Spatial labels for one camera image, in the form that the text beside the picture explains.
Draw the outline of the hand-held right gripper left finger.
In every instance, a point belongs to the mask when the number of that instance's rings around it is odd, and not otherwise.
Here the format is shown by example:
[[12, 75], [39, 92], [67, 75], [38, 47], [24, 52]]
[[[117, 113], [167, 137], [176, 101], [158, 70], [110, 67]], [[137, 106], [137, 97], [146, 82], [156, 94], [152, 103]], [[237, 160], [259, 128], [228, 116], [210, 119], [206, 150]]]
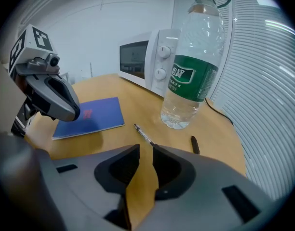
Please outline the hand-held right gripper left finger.
[[61, 231], [131, 231], [126, 188], [139, 166], [139, 144], [58, 160], [42, 149], [36, 155]]

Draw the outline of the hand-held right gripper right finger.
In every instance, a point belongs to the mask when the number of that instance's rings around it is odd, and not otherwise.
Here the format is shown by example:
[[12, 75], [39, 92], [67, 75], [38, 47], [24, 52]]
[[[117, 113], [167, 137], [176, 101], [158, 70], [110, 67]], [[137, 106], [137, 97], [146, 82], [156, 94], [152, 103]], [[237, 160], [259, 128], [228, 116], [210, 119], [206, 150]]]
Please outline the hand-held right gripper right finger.
[[269, 221], [273, 201], [227, 164], [154, 145], [159, 188], [137, 231], [256, 231]]

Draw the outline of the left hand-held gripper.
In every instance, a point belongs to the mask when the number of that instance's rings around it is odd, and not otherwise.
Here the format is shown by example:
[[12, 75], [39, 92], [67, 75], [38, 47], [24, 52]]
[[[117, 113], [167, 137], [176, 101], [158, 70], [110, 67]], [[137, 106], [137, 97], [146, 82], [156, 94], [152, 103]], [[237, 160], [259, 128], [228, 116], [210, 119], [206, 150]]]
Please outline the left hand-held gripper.
[[29, 24], [12, 47], [9, 60], [9, 77], [27, 96], [32, 112], [52, 120], [78, 119], [80, 103], [73, 88], [58, 75], [46, 75], [60, 70], [60, 58], [48, 34]]

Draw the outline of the blue notebook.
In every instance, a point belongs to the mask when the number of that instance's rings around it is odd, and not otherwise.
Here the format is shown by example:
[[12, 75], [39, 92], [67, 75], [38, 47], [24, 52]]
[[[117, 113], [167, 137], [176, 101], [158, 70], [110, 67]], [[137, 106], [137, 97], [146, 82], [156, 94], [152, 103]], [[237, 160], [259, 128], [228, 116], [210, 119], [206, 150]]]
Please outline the blue notebook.
[[77, 120], [59, 121], [52, 139], [77, 137], [124, 125], [117, 97], [94, 100], [80, 104], [80, 115]]

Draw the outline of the black marker pen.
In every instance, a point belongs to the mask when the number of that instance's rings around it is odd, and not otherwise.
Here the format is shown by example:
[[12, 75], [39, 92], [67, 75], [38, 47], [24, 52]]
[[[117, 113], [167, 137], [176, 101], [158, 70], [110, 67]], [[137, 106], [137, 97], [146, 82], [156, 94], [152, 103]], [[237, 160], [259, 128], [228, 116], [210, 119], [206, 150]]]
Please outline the black marker pen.
[[200, 154], [200, 149], [199, 149], [198, 142], [197, 142], [197, 139], [195, 138], [195, 136], [191, 136], [190, 140], [191, 140], [193, 153], [194, 154]]

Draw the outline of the clear ballpoint pen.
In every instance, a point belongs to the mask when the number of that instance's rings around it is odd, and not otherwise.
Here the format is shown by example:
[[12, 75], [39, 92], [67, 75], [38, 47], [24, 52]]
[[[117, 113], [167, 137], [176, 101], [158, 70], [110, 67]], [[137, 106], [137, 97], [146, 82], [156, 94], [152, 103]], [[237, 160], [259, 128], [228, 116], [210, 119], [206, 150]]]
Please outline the clear ballpoint pen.
[[146, 135], [146, 133], [137, 124], [134, 124], [134, 127], [147, 143], [149, 143], [151, 146], [155, 145], [155, 143]]

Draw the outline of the round wooden table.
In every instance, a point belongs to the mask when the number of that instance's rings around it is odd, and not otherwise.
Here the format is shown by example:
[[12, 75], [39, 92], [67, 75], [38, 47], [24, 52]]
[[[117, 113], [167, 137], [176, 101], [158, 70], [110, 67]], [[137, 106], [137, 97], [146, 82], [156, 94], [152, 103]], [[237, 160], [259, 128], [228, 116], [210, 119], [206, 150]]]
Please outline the round wooden table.
[[158, 178], [152, 165], [152, 147], [135, 131], [137, 124], [153, 142], [192, 151], [191, 136], [197, 139], [201, 155], [220, 160], [245, 175], [246, 166], [239, 136], [232, 118], [216, 108], [211, 100], [199, 107], [191, 123], [182, 130], [167, 127], [160, 118], [163, 99], [155, 93], [116, 74], [83, 80], [73, 85], [84, 103], [117, 97], [125, 125], [83, 136], [53, 140], [57, 120], [37, 114], [28, 127], [25, 140], [34, 148], [46, 150], [61, 159], [95, 154], [125, 145], [139, 144], [140, 163], [126, 190], [127, 208], [133, 229], [154, 207]]

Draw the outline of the white microwave oven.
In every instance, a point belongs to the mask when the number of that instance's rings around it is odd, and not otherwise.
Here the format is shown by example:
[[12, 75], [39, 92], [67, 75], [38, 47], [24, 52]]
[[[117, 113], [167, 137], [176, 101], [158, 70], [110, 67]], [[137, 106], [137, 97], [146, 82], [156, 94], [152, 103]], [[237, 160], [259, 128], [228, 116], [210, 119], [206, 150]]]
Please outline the white microwave oven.
[[[179, 29], [162, 29], [139, 34], [120, 44], [119, 76], [147, 90], [164, 97], [173, 67], [175, 51], [180, 35]], [[158, 55], [159, 46], [168, 46], [171, 55], [162, 59]], [[154, 72], [158, 68], [166, 70], [166, 79], [158, 81]]]

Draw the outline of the white microwave knob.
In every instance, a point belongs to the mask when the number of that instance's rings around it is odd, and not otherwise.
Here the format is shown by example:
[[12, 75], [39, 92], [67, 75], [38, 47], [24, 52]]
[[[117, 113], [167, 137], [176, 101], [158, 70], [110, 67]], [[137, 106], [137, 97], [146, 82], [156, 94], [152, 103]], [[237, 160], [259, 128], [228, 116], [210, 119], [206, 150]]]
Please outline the white microwave knob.
[[166, 79], [166, 70], [163, 68], [158, 68], [155, 70], [154, 72], [154, 77], [158, 80], [158, 81], [162, 81]]
[[171, 49], [168, 46], [159, 46], [158, 55], [162, 59], [167, 59], [171, 55]]

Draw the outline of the white window blinds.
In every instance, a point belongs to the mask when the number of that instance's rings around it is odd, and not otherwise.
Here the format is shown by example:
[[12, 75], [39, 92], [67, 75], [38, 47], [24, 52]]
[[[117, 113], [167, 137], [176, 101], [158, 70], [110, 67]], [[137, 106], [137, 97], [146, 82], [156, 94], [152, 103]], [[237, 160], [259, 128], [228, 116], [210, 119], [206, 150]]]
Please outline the white window blinds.
[[232, 0], [213, 102], [232, 120], [246, 175], [270, 198], [295, 185], [295, 28], [275, 0]]

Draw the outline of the clear water bottle green label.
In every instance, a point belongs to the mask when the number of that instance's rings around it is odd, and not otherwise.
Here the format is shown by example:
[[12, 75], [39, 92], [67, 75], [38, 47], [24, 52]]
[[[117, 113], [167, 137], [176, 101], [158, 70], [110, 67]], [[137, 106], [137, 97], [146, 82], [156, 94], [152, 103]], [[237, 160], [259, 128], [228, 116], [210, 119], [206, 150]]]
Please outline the clear water bottle green label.
[[223, 20], [214, 0], [195, 0], [178, 37], [162, 122], [184, 129], [198, 112], [220, 67], [225, 45]]

